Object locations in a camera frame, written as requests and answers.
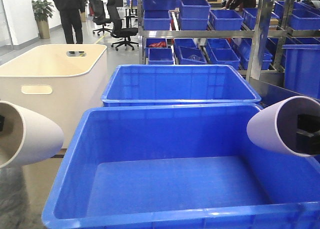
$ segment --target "white bin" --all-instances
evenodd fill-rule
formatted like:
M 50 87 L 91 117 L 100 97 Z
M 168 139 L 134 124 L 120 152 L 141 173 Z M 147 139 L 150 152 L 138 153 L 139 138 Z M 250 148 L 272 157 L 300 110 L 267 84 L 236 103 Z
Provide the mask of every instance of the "white bin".
M 103 105 L 108 79 L 105 45 L 41 45 L 0 66 L 0 99 L 57 123 L 67 148 L 84 111 Z

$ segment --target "white pillar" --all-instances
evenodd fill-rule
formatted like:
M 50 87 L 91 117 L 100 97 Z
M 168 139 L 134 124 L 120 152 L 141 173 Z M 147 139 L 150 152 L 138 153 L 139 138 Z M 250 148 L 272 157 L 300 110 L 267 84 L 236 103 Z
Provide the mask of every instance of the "white pillar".
M 3 0 L 3 6 L 15 48 L 38 38 L 31 0 Z

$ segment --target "white wall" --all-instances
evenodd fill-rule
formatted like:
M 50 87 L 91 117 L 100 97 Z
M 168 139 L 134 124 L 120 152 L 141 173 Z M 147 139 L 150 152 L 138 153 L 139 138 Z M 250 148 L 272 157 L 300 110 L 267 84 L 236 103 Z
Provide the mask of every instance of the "white wall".
M 3 0 L 13 45 L 38 37 L 38 28 L 31 0 Z
M 58 9 L 55 6 L 54 1 L 53 0 L 47 0 L 47 1 L 52 2 L 52 4 L 53 4 L 53 8 L 52 8 L 53 9 L 53 12 L 52 12 L 53 16 L 52 16 L 52 18 L 50 18 L 50 17 L 48 18 L 48 23 L 49 23 L 49 28 L 54 28 L 56 26 L 61 25 L 60 14 L 59 14 Z

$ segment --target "metal shelving rack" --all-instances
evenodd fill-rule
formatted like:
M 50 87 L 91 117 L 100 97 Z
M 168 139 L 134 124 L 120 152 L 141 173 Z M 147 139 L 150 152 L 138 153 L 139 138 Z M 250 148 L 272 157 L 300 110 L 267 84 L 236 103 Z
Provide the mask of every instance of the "metal shelving rack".
M 288 18 L 292 13 L 295 0 L 285 0 L 283 18 L 278 26 L 278 30 L 269 30 L 270 14 L 273 9 L 274 0 L 259 0 L 258 12 L 254 30 L 247 28 L 243 30 L 144 30 L 143 28 L 143 8 L 142 0 L 137 0 L 138 33 L 139 33 L 139 56 L 140 63 L 145 63 L 144 48 L 146 38 L 251 38 L 252 46 L 249 58 L 248 70 L 240 71 L 246 79 L 253 78 L 259 80 L 261 73 L 282 73 L 280 66 L 282 57 L 282 45 L 285 44 L 286 37 L 320 37 L 320 30 L 293 30 L 288 27 Z M 279 38 L 276 56 L 273 62 L 274 70 L 261 70 L 266 48 L 267 37 Z
M 144 48 L 146 38 L 251 38 L 252 46 L 248 70 L 244 72 L 247 80 L 249 80 L 250 77 L 259 79 L 267 35 L 269 37 L 282 38 L 287 33 L 282 29 L 269 31 L 270 14 L 272 9 L 273 0 L 259 0 L 254 30 L 144 30 L 142 0 L 137 0 L 140 63 L 145 63 Z

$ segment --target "floor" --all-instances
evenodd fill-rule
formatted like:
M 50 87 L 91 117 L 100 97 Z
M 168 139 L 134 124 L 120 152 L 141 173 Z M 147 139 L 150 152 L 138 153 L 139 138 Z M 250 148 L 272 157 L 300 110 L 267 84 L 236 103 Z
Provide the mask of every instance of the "floor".
M 125 10 L 120 8 L 120 16 L 123 17 L 124 13 Z M 83 43 L 107 46 L 108 75 L 111 76 L 118 65 L 139 63 L 137 47 L 132 51 L 130 47 L 121 46 L 116 51 L 110 45 L 118 39 L 112 38 L 108 32 L 100 36 L 93 34 L 92 30 L 97 28 L 90 17 L 82 23 Z M 138 37 L 132 37 L 132 40 L 137 42 Z M 62 28 L 51 31 L 50 39 L 40 39 L 26 48 L 0 56 L 0 64 L 45 44 L 65 44 Z M 61 161 L 61 158 L 50 158 L 20 168 L 0 169 L 0 229 L 45 228 L 41 222 L 41 213 Z

